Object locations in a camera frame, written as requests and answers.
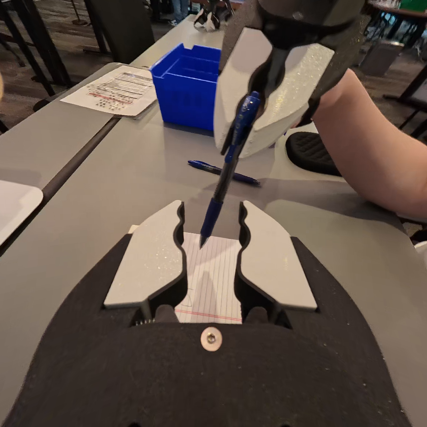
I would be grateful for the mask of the printed paper sheet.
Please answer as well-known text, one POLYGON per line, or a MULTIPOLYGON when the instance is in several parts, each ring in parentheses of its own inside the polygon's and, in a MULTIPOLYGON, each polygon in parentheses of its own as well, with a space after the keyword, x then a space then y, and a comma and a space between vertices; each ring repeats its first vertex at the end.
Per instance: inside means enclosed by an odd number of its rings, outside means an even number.
POLYGON ((61 99, 70 105, 138 120, 157 102, 147 68, 120 66, 61 99))

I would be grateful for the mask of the grey metal box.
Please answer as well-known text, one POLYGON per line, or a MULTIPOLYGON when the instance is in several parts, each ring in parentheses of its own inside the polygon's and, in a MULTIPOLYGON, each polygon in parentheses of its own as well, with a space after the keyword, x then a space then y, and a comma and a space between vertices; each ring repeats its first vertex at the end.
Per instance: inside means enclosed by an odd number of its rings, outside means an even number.
POLYGON ((367 76, 382 77, 400 55, 403 48, 404 44, 397 41, 377 41, 369 48, 359 64, 359 69, 367 76))

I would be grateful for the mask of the instruction sheet on stand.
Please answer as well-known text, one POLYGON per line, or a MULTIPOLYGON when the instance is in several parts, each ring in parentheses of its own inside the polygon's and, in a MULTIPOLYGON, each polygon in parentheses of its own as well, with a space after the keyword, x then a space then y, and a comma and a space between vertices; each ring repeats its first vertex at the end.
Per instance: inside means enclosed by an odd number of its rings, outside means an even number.
POLYGON ((44 198, 37 187, 0 181, 0 244, 5 243, 44 198))

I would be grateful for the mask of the blue plastic bin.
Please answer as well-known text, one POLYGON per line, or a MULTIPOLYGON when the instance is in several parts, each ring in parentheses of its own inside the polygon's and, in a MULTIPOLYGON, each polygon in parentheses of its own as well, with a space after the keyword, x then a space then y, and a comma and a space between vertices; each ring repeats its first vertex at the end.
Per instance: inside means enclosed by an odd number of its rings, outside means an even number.
POLYGON ((213 131, 221 49, 179 44, 150 68, 164 122, 213 131))

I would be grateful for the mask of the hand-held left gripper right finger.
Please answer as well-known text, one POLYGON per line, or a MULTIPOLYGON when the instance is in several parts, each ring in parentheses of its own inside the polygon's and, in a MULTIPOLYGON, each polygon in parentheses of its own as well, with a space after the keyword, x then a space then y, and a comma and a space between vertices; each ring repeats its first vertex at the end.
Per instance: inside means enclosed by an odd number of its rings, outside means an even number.
POLYGON ((269 322, 279 322, 287 309, 315 312, 318 308, 287 230, 249 201, 239 206, 239 242, 234 293, 242 321, 262 307, 269 322))

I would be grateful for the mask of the white lined notepad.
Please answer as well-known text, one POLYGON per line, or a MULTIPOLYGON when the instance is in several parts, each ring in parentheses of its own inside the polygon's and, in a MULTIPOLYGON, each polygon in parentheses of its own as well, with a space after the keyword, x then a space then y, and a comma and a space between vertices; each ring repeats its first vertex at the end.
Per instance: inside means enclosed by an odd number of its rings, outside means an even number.
POLYGON ((241 305, 234 294, 238 240, 211 237, 199 250, 199 235, 184 232, 187 294, 175 307, 181 323, 241 324, 241 305))

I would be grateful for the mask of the spare hand-held gripper pair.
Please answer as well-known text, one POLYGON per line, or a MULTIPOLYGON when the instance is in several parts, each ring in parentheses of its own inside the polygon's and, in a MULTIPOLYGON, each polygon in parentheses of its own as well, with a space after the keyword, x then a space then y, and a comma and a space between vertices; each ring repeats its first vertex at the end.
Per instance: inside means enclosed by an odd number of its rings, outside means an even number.
POLYGON ((220 28, 222 22, 228 22, 233 15, 234 10, 229 0, 202 1, 193 26, 196 29, 205 29, 206 32, 214 32, 220 28))

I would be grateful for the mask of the black framed board stand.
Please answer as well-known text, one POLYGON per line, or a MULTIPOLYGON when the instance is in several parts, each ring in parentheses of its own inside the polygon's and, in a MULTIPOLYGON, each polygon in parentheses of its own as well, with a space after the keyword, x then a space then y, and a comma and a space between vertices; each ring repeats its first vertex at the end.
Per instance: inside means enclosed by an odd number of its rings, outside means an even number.
POLYGON ((42 59, 51 74, 53 82, 66 88, 72 88, 76 83, 71 80, 34 1, 27 1, 27 8, 35 27, 38 43, 44 52, 41 55, 42 59))

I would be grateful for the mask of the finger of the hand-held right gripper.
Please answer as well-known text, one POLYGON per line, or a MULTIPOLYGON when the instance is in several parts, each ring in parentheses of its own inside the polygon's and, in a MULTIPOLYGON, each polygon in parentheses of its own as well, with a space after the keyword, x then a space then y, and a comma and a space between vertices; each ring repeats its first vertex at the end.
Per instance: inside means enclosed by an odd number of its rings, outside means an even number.
POLYGON ((268 99, 263 114, 255 120, 239 158, 270 147, 300 119, 334 56, 321 44, 293 48, 285 61, 285 74, 268 99))
POLYGON ((243 28, 216 84, 213 130, 219 151, 225 147, 242 101, 250 94, 255 74, 267 65, 272 50, 272 44, 261 30, 243 28))

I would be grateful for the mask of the blue retractable pen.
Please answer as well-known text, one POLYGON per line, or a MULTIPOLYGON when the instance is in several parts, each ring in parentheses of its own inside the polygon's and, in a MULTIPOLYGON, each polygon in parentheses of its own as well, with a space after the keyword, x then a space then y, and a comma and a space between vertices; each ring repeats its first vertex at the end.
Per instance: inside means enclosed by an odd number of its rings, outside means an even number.
POLYGON ((243 101, 231 127, 231 141, 225 153, 225 162, 218 184, 209 206, 200 231, 199 248, 201 249, 211 237, 212 231, 220 215, 228 187, 234 176, 239 155, 249 136, 260 107, 260 95, 257 91, 251 92, 243 101))
MULTIPOLYGON (((221 173, 222 173, 221 168, 218 168, 216 166, 210 165, 210 164, 202 162, 202 161, 188 160, 187 163, 191 167, 198 169, 198 170, 202 170, 204 172, 208 172, 208 173, 215 174, 215 175, 221 175, 221 173)), ((246 175, 236 173, 236 172, 233 173, 232 179, 235 181, 250 184, 250 185, 255 185, 255 186, 261 185, 260 181, 254 179, 254 178, 248 177, 246 175)))

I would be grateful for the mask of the person's right forearm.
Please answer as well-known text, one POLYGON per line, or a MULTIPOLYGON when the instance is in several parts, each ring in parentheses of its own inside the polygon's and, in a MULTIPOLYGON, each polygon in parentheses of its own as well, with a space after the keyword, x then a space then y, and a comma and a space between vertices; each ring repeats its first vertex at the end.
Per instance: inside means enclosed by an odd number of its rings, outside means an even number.
POLYGON ((313 123, 346 182, 365 200, 427 217, 427 148, 391 124, 354 71, 320 100, 313 123))

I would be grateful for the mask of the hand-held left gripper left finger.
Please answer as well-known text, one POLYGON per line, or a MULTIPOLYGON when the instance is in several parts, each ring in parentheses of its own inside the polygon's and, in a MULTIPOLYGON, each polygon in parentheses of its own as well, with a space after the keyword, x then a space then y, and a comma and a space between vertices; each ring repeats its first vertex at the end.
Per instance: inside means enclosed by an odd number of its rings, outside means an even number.
POLYGON ((188 291, 184 202, 175 200, 131 234, 104 300, 105 309, 139 308, 145 321, 157 308, 178 306, 188 291))

